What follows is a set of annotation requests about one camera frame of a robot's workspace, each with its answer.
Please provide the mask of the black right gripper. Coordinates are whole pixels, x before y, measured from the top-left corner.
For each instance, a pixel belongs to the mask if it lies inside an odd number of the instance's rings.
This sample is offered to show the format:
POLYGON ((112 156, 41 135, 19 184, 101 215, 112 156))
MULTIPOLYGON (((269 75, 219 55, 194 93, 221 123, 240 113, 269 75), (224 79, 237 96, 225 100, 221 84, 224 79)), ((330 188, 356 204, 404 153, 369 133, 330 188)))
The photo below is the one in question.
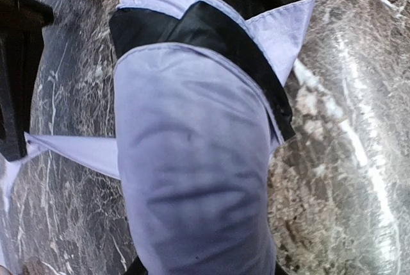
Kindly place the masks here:
POLYGON ((31 100, 44 49, 42 29, 53 10, 37 0, 1 0, 1 154, 27 155, 31 100))

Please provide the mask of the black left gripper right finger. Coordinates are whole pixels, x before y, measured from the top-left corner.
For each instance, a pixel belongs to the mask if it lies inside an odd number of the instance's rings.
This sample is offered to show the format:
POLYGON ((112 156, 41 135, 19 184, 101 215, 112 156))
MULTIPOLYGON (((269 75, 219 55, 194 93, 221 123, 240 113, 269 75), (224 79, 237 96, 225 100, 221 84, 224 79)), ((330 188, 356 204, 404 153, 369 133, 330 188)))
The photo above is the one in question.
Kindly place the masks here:
POLYGON ((275 263, 275 275, 289 275, 280 265, 278 262, 275 263))

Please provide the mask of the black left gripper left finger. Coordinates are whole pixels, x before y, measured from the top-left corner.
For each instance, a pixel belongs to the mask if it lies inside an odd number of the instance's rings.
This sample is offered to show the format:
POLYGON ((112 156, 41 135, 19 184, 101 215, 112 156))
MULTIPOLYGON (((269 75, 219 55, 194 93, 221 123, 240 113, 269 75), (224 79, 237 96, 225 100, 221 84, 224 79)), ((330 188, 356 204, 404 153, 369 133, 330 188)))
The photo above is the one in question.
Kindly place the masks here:
POLYGON ((147 269, 142 264, 139 256, 137 256, 128 267, 126 275, 147 275, 147 269))

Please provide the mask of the lavender folding umbrella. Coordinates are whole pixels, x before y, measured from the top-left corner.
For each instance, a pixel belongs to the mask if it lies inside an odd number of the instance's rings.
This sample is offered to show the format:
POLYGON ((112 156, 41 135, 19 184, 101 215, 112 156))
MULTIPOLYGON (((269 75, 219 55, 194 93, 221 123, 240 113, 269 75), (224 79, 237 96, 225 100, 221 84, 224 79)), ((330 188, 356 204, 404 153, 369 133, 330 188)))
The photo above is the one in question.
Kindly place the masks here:
POLYGON ((284 85, 315 0, 119 0, 115 138, 24 134, 118 179, 148 274, 274 274, 268 165, 295 132, 284 85))

